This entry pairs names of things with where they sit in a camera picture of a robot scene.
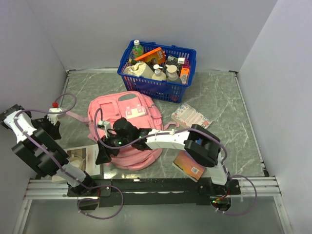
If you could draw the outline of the pink student backpack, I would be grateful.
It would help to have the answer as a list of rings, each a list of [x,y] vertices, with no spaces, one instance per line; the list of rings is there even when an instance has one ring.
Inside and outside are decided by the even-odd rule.
[[[94,129],[94,115],[97,109],[103,112],[103,120],[113,126],[119,118],[126,118],[137,128],[152,128],[166,130],[169,125],[179,126],[176,122],[162,123],[162,115],[154,104],[153,100],[137,91],[127,91],[123,93],[110,94],[97,97],[92,100],[88,107],[88,117],[83,118],[71,111],[67,115],[87,124],[90,133],[88,138],[97,141]],[[161,155],[161,149],[140,151],[131,146],[119,151],[118,156],[112,157],[111,163],[121,169],[139,171],[154,163]]]

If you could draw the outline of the coffee photo white book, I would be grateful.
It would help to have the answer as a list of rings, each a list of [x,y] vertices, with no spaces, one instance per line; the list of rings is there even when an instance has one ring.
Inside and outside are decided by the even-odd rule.
[[[100,165],[96,165],[98,156],[98,145],[80,146],[64,149],[68,154],[71,165],[80,168],[88,173],[92,178],[102,178],[102,169]]]

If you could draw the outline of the blue sunset cover book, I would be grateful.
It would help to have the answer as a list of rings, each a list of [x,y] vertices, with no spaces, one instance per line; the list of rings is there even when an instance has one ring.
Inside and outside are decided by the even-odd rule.
[[[194,182],[198,182],[206,168],[198,164],[186,151],[181,150],[172,165]]]

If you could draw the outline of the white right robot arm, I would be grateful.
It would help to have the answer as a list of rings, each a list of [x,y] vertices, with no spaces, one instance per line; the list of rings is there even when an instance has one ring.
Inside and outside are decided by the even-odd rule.
[[[99,154],[96,164],[111,162],[123,148],[132,147],[140,151],[155,149],[177,149],[186,151],[198,164],[209,170],[213,189],[224,194],[230,188],[230,176],[224,166],[227,151],[220,139],[198,124],[182,130],[163,131],[151,128],[137,128],[125,118],[113,125],[112,136],[101,138],[94,126]]]

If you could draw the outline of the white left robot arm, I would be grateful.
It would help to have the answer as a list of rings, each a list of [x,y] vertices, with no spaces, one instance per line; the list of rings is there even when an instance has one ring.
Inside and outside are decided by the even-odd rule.
[[[61,108],[51,108],[43,118],[32,119],[31,111],[15,104],[0,115],[3,127],[14,132],[17,143],[12,151],[39,177],[60,176],[68,184],[69,193],[77,196],[96,194],[95,181],[79,167],[74,166],[57,140]]]

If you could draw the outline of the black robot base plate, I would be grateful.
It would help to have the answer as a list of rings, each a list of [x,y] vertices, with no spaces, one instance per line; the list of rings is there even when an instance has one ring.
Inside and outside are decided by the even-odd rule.
[[[210,205],[213,197],[241,194],[236,179],[225,186],[213,184],[209,177],[202,177],[198,182],[190,178],[96,179],[95,182],[104,186],[100,189],[100,207],[121,203],[120,193],[115,187],[122,191],[124,205]]]

